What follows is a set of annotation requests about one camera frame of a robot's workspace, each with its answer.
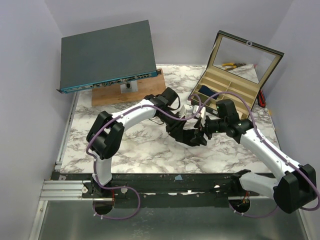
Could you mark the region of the aluminium frame extrusion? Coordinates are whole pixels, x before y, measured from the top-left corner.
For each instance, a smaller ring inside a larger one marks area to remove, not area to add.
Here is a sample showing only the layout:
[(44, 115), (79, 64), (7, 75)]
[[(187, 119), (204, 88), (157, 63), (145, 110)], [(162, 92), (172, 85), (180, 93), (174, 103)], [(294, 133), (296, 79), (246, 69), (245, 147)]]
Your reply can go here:
[(62, 161), (57, 161), (51, 174), (53, 180), (45, 180), (42, 184), (29, 240), (39, 239), (49, 201), (82, 200), (83, 184), (78, 180), (67, 180), (67, 176), (60, 173), (61, 166)]

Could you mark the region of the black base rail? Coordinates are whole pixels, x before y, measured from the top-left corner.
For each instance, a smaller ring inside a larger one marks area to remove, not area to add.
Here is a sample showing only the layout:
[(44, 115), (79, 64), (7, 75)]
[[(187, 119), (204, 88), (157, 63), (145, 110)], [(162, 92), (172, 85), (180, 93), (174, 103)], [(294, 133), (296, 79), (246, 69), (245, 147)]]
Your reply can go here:
[(105, 189), (86, 173), (53, 172), (51, 180), (78, 182), (83, 199), (96, 202), (109, 199), (119, 208), (133, 208), (138, 200), (142, 208), (227, 208), (229, 200), (248, 207), (251, 192), (237, 186), (235, 177), (230, 173), (115, 173)]

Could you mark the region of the black compartment box with lid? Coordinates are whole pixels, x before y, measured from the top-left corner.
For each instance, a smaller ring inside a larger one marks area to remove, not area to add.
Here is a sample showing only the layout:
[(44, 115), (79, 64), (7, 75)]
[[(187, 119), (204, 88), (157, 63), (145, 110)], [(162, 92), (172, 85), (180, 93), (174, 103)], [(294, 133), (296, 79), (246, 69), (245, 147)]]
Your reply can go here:
[[(248, 118), (258, 92), (283, 56), (281, 51), (219, 30), (207, 66), (189, 95), (191, 104), (205, 103), (207, 112), (217, 115), (216, 103), (229, 99), (236, 110), (243, 113), (242, 119)], [(226, 71), (222, 67), (225, 63), (246, 65)], [(207, 97), (199, 93), (201, 86), (207, 86), (216, 94)]]

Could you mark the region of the wooden board stand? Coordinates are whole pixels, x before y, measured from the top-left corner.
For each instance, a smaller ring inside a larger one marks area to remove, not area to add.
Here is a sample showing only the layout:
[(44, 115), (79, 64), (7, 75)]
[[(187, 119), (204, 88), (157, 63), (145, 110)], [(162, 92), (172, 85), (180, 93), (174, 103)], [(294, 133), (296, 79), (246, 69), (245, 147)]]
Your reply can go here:
[(163, 70), (157, 70), (158, 76), (139, 79), (123, 84), (113, 84), (92, 90), (93, 107), (136, 102), (148, 95), (161, 94), (166, 89)]

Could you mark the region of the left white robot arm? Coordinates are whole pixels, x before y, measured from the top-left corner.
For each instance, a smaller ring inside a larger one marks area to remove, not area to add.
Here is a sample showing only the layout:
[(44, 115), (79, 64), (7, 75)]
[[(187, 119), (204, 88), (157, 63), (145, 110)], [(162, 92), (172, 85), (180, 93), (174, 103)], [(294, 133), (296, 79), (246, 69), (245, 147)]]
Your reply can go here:
[(170, 106), (178, 98), (171, 88), (158, 95), (147, 95), (136, 105), (116, 113), (102, 111), (99, 113), (86, 137), (88, 146), (86, 153), (94, 158), (92, 178), (96, 182), (93, 191), (101, 198), (107, 197), (111, 191), (112, 157), (120, 148), (124, 132), (140, 122), (159, 118), (166, 132), (177, 142), (191, 146), (195, 131), (184, 129), (185, 121), (179, 120)]

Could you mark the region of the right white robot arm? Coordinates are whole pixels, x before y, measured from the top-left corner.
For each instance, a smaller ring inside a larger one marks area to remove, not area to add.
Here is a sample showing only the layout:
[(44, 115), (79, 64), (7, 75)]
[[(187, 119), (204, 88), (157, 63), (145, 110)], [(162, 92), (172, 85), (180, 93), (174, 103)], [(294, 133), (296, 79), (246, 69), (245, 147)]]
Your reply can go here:
[(240, 119), (232, 100), (219, 100), (216, 107), (218, 119), (207, 118), (204, 133), (208, 137), (225, 133), (256, 155), (274, 176), (240, 171), (230, 183), (234, 195), (241, 196), (247, 191), (258, 193), (273, 199), (287, 214), (303, 208), (320, 195), (316, 187), (316, 171), (310, 164), (301, 165), (291, 159), (266, 139), (251, 120)]

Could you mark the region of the beige cloth piece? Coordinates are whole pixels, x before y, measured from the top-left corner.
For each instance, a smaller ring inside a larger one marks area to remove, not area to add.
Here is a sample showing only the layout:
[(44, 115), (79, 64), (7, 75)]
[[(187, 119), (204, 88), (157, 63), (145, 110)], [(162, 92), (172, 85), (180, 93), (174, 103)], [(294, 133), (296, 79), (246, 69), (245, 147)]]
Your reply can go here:
[(240, 111), (237, 111), (237, 113), (238, 113), (239, 118), (242, 119), (243, 113)]

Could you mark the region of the grey network switch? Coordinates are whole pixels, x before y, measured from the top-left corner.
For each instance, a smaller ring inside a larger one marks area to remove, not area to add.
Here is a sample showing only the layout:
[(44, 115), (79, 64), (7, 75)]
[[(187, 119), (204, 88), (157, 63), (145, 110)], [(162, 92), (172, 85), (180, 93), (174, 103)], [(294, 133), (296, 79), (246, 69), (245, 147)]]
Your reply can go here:
[(61, 94), (157, 77), (148, 20), (61, 39)]

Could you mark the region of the rolled navy blue cloth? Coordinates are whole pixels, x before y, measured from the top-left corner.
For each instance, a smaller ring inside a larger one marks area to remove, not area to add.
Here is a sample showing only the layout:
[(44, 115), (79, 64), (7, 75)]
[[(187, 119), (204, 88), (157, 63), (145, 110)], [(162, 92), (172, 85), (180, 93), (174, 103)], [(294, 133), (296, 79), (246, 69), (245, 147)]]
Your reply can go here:
[(206, 85), (202, 85), (199, 90), (199, 93), (207, 96), (207, 97), (211, 97), (212, 95), (215, 95), (217, 92), (213, 91), (211, 88), (207, 87)]

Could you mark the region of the yellow handled pliers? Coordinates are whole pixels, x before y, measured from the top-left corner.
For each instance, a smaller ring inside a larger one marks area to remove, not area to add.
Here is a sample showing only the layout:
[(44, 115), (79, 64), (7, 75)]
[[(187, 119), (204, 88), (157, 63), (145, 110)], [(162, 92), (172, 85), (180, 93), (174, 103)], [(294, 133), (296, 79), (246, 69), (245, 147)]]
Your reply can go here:
[(221, 66), (224, 67), (225, 71), (231, 71), (239, 67), (245, 66), (245, 63), (224, 63)]

